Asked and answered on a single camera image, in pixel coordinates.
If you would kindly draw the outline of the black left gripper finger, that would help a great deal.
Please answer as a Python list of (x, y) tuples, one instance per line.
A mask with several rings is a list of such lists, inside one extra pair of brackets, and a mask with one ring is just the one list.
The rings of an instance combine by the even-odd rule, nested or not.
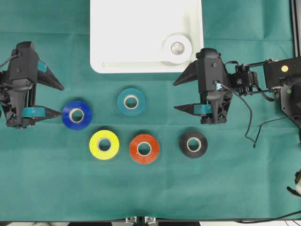
[(42, 121), (46, 119), (52, 119), (56, 117), (61, 117), (62, 113), (49, 109), (44, 106), (33, 106), (26, 107), (23, 109), (23, 118), (29, 118), (35, 121)]
[(42, 61), (38, 61), (37, 83), (53, 87), (58, 90), (64, 90), (64, 86), (54, 76), (49, 67)]

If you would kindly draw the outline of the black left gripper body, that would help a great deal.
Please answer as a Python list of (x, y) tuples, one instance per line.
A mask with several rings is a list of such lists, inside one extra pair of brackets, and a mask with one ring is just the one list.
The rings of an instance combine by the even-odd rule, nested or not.
[(15, 129), (25, 129), (35, 125), (35, 120), (23, 117), (23, 109), (35, 102), (37, 75), (10, 79), (0, 76), (0, 104), (5, 114), (6, 125)]

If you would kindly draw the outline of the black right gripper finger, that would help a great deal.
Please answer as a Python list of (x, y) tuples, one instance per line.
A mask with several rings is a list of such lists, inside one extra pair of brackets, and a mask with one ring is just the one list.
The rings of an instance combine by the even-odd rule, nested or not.
[(197, 80), (197, 62), (190, 63), (173, 83), (174, 86)]
[(210, 104), (187, 104), (174, 106), (174, 109), (192, 115), (206, 115), (212, 113), (212, 107)]

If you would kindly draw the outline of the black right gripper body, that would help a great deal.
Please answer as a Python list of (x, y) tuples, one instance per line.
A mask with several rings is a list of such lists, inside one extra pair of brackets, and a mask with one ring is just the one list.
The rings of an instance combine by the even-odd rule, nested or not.
[(198, 80), (201, 104), (209, 104), (212, 113), (201, 114), (201, 124), (220, 124), (227, 122), (227, 114), (233, 94), (225, 89), (219, 81), (214, 81), (214, 90), (207, 91), (202, 80)]

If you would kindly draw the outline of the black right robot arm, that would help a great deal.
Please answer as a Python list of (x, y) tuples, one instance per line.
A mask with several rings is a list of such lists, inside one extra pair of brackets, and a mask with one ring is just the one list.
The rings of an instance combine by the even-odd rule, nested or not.
[(233, 94), (260, 93), (271, 102), (280, 99), (281, 110), (298, 127), (301, 125), (300, 57), (234, 64), (235, 72), (229, 73), (220, 56), (198, 56), (174, 85), (197, 80), (200, 103), (179, 105), (175, 109), (200, 116), (202, 124), (226, 123)]

